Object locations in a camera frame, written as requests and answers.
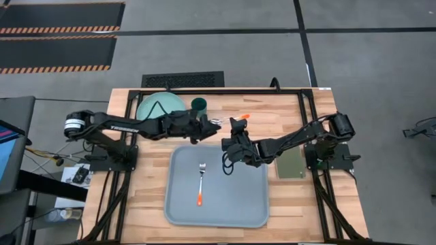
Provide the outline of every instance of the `wooden table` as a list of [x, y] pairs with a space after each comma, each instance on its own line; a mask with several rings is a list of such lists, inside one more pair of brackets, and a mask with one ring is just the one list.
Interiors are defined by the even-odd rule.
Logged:
[[[147, 90], [162, 91], [158, 88]], [[128, 91], [128, 88], [112, 91], [108, 114], [124, 116]], [[313, 88], [313, 94], [318, 116], [336, 112], [331, 90]], [[180, 97], [185, 101], [187, 108], [190, 108], [190, 101], [193, 98], [205, 98], [208, 101], [209, 118], [250, 113], [247, 129], [252, 140], [279, 137], [302, 127], [298, 99], [295, 95], [181, 95]], [[305, 105], [307, 112], [310, 112], [307, 101]], [[106, 133], [114, 139], [119, 139], [119, 132], [107, 131]], [[230, 124], [226, 124], [217, 135], [204, 140], [201, 144], [220, 145], [221, 138], [229, 135]], [[152, 142], [138, 137], [140, 156], [136, 170], [131, 175], [121, 243], [321, 242], [323, 240], [311, 174], [307, 172], [306, 178], [302, 180], [278, 180], [274, 163], [268, 166], [270, 217], [262, 228], [171, 225], [164, 216], [167, 172], [170, 154], [181, 144], [189, 144], [189, 140], [172, 138]], [[331, 171], [331, 175], [338, 208], [356, 231], [367, 237], [367, 227], [354, 180], [341, 170]], [[85, 235], [95, 224], [105, 177], [106, 173], [99, 172], [94, 174], [91, 181], [83, 214]], [[102, 212], [108, 202], [109, 189], [110, 181], [106, 188]], [[326, 215], [330, 236], [334, 238], [334, 225], [327, 206]], [[115, 218], [112, 218], [109, 238], [114, 237]]]

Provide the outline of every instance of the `green cup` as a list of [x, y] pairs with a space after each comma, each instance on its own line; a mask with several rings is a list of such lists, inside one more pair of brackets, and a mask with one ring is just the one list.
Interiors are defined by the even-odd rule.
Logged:
[[191, 101], [191, 109], [197, 111], [197, 117], [200, 118], [201, 116], [206, 114], [207, 111], [207, 102], [203, 98], [195, 98]]

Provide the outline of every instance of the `orange handle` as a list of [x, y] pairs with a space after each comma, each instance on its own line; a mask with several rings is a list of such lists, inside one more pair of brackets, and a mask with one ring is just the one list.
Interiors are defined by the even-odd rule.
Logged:
[[198, 193], [197, 206], [201, 206], [201, 205], [202, 205], [202, 194]]

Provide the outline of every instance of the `gray tray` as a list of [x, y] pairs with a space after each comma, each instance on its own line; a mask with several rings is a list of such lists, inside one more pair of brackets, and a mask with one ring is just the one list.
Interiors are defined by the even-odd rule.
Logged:
[[[266, 165], [259, 168], [235, 163], [231, 176], [223, 173], [218, 146], [181, 146], [170, 159], [165, 216], [175, 225], [257, 228], [269, 217]], [[197, 206], [203, 175], [202, 206]]]

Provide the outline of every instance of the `table leg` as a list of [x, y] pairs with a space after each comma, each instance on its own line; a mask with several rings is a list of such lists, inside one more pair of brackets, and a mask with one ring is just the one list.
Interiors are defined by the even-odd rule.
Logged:
[[88, 190], [85, 188], [46, 178], [24, 170], [20, 170], [16, 188], [31, 189], [38, 193], [51, 194], [76, 201], [86, 201], [88, 194]]

